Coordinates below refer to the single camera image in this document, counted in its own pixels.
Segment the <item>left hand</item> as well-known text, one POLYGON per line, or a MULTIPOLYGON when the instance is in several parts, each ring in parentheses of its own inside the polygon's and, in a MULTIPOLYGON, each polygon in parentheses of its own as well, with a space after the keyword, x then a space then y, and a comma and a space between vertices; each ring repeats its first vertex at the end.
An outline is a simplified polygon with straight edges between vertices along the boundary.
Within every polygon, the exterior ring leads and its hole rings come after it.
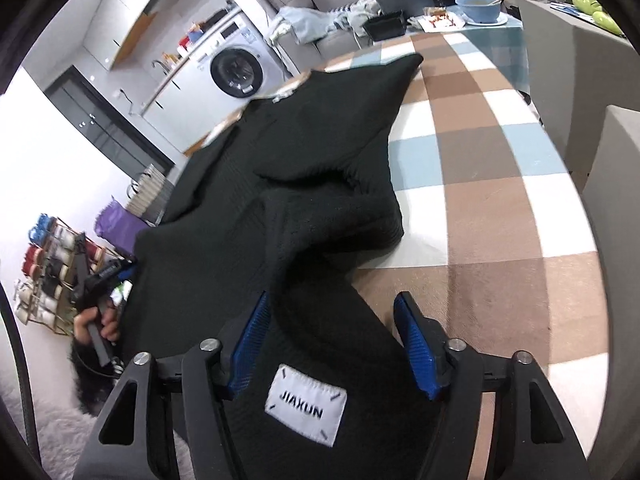
POLYGON ((89 325, 96 323, 101 326, 101 337, 115 342, 119 338, 118 311, 109 301, 103 310, 98 307, 88 308, 74 318, 74 338, 83 346, 91 344, 89 325))

